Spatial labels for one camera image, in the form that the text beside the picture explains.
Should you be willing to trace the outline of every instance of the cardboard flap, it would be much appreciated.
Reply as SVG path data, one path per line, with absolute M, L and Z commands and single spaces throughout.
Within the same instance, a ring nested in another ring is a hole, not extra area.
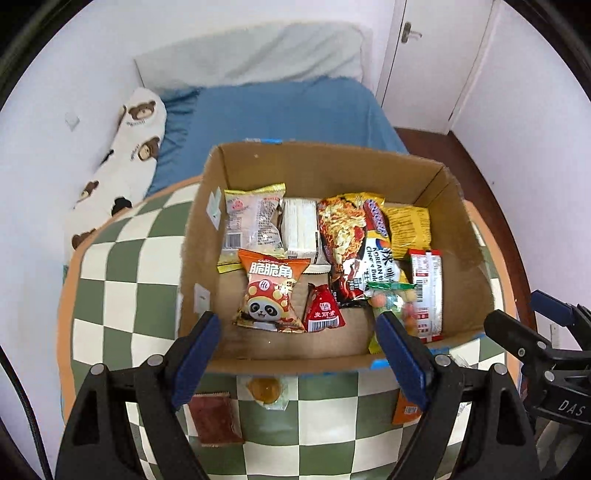
M 222 248 L 223 218 L 226 214 L 226 204 L 223 193 L 219 201 L 221 217 L 219 227 L 216 228 L 207 211 L 211 204 L 211 195 L 228 188 L 223 161 L 219 150 L 213 150 L 205 165 L 203 180 L 197 197 L 191 207 L 187 221 L 185 240 L 183 244 L 183 268 L 181 271 L 180 293 L 183 296 L 181 305 L 181 320 L 179 336 L 188 335 L 198 320 L 195 313 L 194 294 L 195 285 L 209 291 L 211 299 L 217 295 L 218 276 L 217 260 Z
M 218 148 L 232 188 L 285 182 L 286 197 L 377 192 L 389 202 L 414 203 L 443 168 L 434 160 L 342 145 L 243 142 Z

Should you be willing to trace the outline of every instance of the sticker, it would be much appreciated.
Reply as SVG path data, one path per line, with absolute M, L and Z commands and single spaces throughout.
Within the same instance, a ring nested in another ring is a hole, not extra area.
M 201 318 L 206 311 L 209 310 L 209 290 L 202 287 L 198 283 L 194 287 L 194 304 L 193 311 Z
M 212 221 L 213 226 L 216 230 L 220 228 L 220 219 L 222 218 L 222 211 L 220 210 L 220 199 L 222 198 L 222 191 L 220 188 L 217 188 L 216 194 L 214 195 L 213 192 L 209 194 L 209 201 L 207 202 L 206 212 L 209 215 L 209 219 Z

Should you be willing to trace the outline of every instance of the barcode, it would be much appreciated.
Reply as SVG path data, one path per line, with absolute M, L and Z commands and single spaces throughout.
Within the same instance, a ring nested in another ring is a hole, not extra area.
M 308 320 L 308 331 L 317 332 L 327 327 L 336 327 L 339 325 L 339 318 L 335 317 L 330 320 Z
M 417 301 L 423 301 L 423 281 L 418 281 L 414 288 L 417 291 Z
M 226 233 L 224 237 L 224 250 L 236 250 L 242 246 L 242 232 Z

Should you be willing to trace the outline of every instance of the white pillow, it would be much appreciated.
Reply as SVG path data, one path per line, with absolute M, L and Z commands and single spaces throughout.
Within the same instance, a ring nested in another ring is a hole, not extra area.
M 189 86 L 351 77 L 369 85 L 371 31 L 346 22 L 269 23 L 189 38 L 139 55 L 144 86 Z

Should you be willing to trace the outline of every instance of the door handle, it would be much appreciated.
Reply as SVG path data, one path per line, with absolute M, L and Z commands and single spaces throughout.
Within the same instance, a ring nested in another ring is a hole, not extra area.
M 413 25 L 410 22 L 406 22 L 404 24 L 404 28 L 402 29 L 402 37 L 400 37 L 400 41 L 402 43 L 406 43 L 411 35 L 416 35 L 418 38 L 423 36 L 422 33 L 411 30 L 412 27 Z

